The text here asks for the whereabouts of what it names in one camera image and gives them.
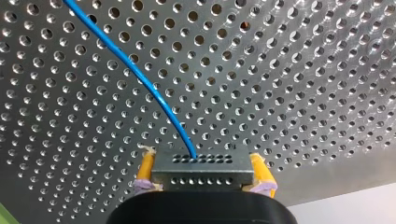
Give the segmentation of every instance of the perforated metal sheet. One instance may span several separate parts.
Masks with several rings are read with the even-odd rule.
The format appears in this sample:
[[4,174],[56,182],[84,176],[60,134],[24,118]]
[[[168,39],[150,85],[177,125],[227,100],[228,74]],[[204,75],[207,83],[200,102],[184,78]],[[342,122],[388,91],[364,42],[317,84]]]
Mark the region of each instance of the perforated metal sheet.
[[[394,1],[78,4],[198,151],[260,152],[281,202],[395,181]],[[184,145],[60,0],[2,0],[0,15],[0,201],[22,223],[103,223],[130,196],[139,145]]]

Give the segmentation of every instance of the blue wire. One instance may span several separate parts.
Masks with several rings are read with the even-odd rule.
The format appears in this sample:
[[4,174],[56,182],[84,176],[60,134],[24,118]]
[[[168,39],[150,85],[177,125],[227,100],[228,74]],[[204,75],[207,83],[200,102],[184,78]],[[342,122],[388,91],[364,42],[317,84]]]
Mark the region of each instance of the blue wire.
[[81,10],[81,8],[74,2],[74,0],[64,0],[64,3],[75,13],[75,15],[84,23],[97,37],[105,43],[105,45],[113,52],[127,67],[129,67],[133,72],[134,75],[142,81],[143,85],[148,89],[149,92],[154,96],[157,100],[158,104],[163,108],[163,111],[171,120],[172,124],[175,126],[177,131],[180,133],[181,139],[183,139],[184,144],[186,144],[187,149],[190,152],[190,156],[192,158],[196,158],[196,152],[194,145],[192,144],[189,136],[187,135],[186,131],[184,131],[183,127],[181,127],[180,122],[178,121],[176,115],[172,112],[172,109],[169,105],[165,102],[161,94],[154,89],[152,83],[149,79],[140,71],[140,69],[132,63],[128,56],[117,47],[113,41],[101,30],[97,27],[85,13]]

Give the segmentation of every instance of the round hole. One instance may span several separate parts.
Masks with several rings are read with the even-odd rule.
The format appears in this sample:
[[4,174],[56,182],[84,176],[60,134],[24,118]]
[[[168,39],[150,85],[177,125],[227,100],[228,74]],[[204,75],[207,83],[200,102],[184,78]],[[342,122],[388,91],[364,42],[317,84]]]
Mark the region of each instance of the round hole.
[[152,33],[152,28],[151,28],[151,26],[149,26],[149,25],[144,25],[144,26],[142,27],[142,34],[143,34],[143,35],[148,36],[148,35],[151,35],[151,33]]
[[212,6],[212,14],[218,16],[221,13],[221,5],[215,4]]
[[121,41],[122,43],[126,43],[126,42],[128,42],[128,41],[131,39],[131,37],[129,36],[129,34],[128,34],[127,32],[122,31],[122,32],[119,34],[119,39],[120,39],[120,41]]
[[247,21],[243,21],[241,23],[240,28],[241,28],[242,32],[246,32],[246,31],[248,31],[250,29],[250,23],[248,23]]
[[218,30],[218,38],[219,39],[223,39],[226,36],[227,36],[227,31],[225,29],[219,29]]
[[165,20],[165,28],[170,30],[175,27],[175,21],[172,18],[168,18]]
[[135,0],[132,2],[132,9],[136,12],[139,12],[143,9],[143,3],[139,0]]
[[96,19],[96,17],[94,16],[94,15],[88,15],[88,18],[90,18],[90,20],[93,22],[93,23],[97,23],[98,22],[98,20]]
[[15,13],[13,13],[13,12],[7,11],[4,14],[4,16],[5,16],[6,21],[8,21],[8,22],[12,22],[13,23],[13,22],[17,21],[17,15],[15,15]]
[[188,19],[189,19],[190,22],[195,22],[195,21],[197,21],[197,20],[198,20],[198,13],[195,12],[195,11],[189,12]]
[[174,4],[174,6],[173,6],[174,12],[179,13],[181,11],[181,9],[182,9],[181,4],[179,4],[179,3]]
[[204,37],[201,35],[198,35],[195,37],[195,44],[200,46],[202,44],[204,44]]
[[175,43],[173,43],[172,49],[173,49],[175,52],[181,51],[181,49],[182,49],[181,43],[180,43],[180,42],[175,42]]
[[244,7],[247,4],[247,0],[235,0],[236,7]]
[[32,15],[32,16],[36,16],[38,15],[38,13],[40,12],[40,9],[38,8],[38,6],[36,6],[35,4],[29,4],[27,6],[27,12]]
[[116,8],[116,7],[111,7],[108,10],[108,16],[111,19],[115,20],[115,19],[117,19],[120,16],[120,10],[118,8]]

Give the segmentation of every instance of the metal connector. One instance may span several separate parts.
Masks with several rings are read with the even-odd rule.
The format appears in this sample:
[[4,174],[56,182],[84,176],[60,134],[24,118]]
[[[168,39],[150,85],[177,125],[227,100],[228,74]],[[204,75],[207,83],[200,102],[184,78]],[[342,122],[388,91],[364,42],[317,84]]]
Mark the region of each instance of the metal connector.
[[241,149],[199,154],[197,159],[165,149],[157,152],[152,180],[164,190],[240,190],[252,183],[253,174],[248,152]]

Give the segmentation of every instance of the white wall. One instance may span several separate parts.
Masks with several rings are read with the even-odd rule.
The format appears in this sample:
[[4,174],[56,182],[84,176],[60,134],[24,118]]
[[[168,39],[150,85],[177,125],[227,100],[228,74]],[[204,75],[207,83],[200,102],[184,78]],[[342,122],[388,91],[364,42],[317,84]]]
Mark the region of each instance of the white wall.
[[299,224],[395,224],[396,184],[298,204],[289,210]]

